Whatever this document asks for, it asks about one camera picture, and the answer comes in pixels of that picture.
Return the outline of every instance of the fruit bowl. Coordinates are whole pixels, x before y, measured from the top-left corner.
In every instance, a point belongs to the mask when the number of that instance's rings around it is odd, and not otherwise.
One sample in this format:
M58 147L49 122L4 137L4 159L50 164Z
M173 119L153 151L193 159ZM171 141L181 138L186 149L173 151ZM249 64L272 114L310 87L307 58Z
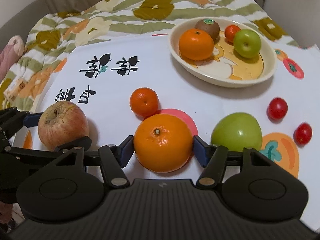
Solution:
M208 60L195 62L180 55L179 38L186 30L194 28L196 23L201 19L212 19L219 24L220 41L218 43L215 41L215 49L212 57L210 57ZM259 56L257 56L257 59L254 58L251 60L242 58L234 50L233 44L230 44L224 40L224 30L229 25L237 25L241 29L252 30L252 28L244 24L231 20L216 17L193 18L172 28L172 31L169 34L170 52L172 56L191 74L208 83L221 87L248 87L270 79L277 68L277 57L275 50L270 46L268 40L258 33L261 38L261 50ZM235 74L235 70L237 73L244 73L248 71L248 69L256 72L258 67L261 69L261 71L259 72L258 77L254 79L251 79L252 75L249 72L245 73L245 77L248 77L248 79L241 78L239 77L240 75L236 76ZM229 77L226 77L226 75L229 75L229 73L226 72L226 69L229 69L228 71L231 73Z

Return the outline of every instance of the floral quilt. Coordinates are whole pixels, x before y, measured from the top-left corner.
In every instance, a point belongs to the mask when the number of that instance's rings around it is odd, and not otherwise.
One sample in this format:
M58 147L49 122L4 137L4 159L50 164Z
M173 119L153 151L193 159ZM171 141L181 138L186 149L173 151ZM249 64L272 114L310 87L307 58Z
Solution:
M0 108L33 111L54 72L77 46L123 36L169 33L194 17L223 17L243 23L269 40L297 46L254 0L103 0L83 12L40 19L29 33L26 53L0 83Z

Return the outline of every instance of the metal rivet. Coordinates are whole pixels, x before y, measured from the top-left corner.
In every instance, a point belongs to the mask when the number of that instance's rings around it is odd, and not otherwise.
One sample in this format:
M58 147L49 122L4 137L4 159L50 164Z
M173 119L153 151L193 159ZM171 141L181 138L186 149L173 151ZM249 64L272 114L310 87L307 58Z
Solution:
M212 178L207 178L207 177L204 177L204 178L201 178L199 179L199 183L203 186L211 186L214 184L214 179Z
M127 180L124 178L114 178L111 180L111 183L115 186L123 186L127 183Z

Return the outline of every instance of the pink circle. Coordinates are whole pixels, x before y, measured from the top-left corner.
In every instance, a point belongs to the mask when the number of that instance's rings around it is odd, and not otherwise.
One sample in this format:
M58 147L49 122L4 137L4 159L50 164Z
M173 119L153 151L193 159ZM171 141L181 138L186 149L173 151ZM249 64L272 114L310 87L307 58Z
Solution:
M189 127L192 136L198 135L198 129L197 126L195 124L195 122L192 120L192 118L187 115L185 112L178 110L178 109L161 109L156 111L154 114L171 114L174 115L178 118L180 118L181 120L183 120L183 122L185 122L187 124L187 126Z
M283 60L283 64L284 64L285 68L287 69L287 71L289 71L294 77L296 77L298 79L304 78L303 70L300 68L300 66L295 61L293 61L290 58L285 58Z

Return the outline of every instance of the pink pillow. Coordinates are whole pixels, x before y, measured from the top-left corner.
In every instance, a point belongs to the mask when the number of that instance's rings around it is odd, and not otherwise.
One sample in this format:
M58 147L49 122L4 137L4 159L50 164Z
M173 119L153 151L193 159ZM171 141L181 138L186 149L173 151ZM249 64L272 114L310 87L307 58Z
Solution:
M0 81L14 63L17 63L24 52L24 43L20 36L12 37L0 54Z

